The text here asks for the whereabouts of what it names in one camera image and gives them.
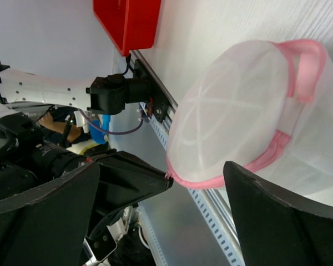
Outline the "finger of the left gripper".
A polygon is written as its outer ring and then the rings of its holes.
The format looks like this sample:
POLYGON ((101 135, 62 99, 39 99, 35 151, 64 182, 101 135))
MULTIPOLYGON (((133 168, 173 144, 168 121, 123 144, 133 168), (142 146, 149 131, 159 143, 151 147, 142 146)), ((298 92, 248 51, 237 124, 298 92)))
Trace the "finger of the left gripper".
POLYGON ((108 150, 91 157, 100 166, 94 207, 118 211, 170 189, 173 179, 125 151, 108 150))

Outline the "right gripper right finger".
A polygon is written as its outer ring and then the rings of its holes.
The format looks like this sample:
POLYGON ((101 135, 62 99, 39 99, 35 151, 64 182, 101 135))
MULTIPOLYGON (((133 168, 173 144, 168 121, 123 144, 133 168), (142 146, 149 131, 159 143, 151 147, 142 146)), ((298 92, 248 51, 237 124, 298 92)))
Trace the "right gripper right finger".
POLYGON ((333 207, 227 161, 226 191, 246 265, 333 265, 333 207))

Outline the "white mesh laundry bag pink trim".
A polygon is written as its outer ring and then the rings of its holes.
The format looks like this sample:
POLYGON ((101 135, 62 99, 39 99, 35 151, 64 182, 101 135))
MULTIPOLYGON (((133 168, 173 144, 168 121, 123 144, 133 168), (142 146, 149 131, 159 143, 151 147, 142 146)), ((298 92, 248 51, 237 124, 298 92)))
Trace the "white mesh laundry bag pink trim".
POLYGON ((186 92, 169 131, 171 177, 223 188, 227 161, 333 206, 333 62, 321 43, 236 44, 186 92))

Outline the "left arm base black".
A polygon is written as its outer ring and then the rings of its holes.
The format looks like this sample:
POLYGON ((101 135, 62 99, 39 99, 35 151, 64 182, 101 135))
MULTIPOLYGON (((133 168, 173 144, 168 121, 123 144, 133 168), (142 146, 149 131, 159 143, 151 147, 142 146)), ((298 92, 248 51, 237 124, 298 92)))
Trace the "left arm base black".
POLYGON ((127 94, 125 102, 147 104, 149 116, 154 115, 159 123, 167 116, 170 101, 162 91, 152 73, 140 59, 134 61, 133 77, 126 79, 127 94))

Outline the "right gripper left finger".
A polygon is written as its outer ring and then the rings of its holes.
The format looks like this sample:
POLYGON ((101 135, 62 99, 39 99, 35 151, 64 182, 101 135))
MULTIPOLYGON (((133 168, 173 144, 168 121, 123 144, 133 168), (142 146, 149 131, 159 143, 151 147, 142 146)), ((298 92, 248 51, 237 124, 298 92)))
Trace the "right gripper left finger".
POLYGON ((0 265, 78 265, 98 182, 90 162, 0 200, 0 265))

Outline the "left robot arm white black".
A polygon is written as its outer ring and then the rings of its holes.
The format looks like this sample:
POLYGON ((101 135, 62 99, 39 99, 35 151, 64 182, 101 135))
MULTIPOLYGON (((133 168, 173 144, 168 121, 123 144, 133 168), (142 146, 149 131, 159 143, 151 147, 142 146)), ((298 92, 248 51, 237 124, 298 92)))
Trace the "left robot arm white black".
MULTIPOLYGON (((126 104, 151 96, 145 79, 126 79, 120 74, 88 80, 64 80, 34 75, 12 69, 0 62, 0 130, 6 142, 0 144, 0 162, 24 161, 39 169, 44 178, 64 175, 76 162, 62 147, 49 148, 33 121, 9 109, 16 101, 44 102, 68 106, 80 112, 116 115, 126 104)), ((106 211, 122 209, 167 191, 173 180, 163 171, 124 151, 108 150, 92 156, 100 164, 96 204, 106 211)))

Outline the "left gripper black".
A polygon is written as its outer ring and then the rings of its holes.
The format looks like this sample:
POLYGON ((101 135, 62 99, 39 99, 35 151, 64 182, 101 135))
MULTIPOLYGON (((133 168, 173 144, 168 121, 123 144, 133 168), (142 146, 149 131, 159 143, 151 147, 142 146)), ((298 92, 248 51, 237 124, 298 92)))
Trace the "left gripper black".
POLYGON ((23 113, 0 118, 0 200, 50 182, 89 161, 44 141, 41 129, 23 113))

